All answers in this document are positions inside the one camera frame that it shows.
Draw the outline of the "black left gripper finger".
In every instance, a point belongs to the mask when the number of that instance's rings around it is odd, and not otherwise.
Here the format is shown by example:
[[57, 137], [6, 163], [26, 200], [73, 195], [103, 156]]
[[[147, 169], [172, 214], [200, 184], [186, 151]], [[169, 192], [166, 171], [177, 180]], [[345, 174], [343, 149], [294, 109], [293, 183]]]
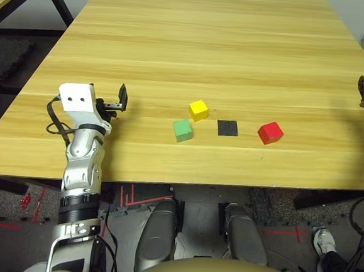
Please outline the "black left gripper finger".
[[128, 93], [125, 84], [122, 84], [122, 86], [120, 87], [118, 97], [119, 97], [118, 110], [125, 111], [128, 104]]

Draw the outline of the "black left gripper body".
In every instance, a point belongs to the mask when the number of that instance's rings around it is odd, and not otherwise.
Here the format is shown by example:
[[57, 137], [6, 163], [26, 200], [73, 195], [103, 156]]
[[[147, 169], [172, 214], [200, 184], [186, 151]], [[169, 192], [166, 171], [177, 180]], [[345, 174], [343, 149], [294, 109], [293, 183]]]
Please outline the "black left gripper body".
[[112, 119], [117, 117], [116, 111], [122, 110], [121, 103], [105, 103], [102, 98], [96, 99], [96, 109], [102, 119]]

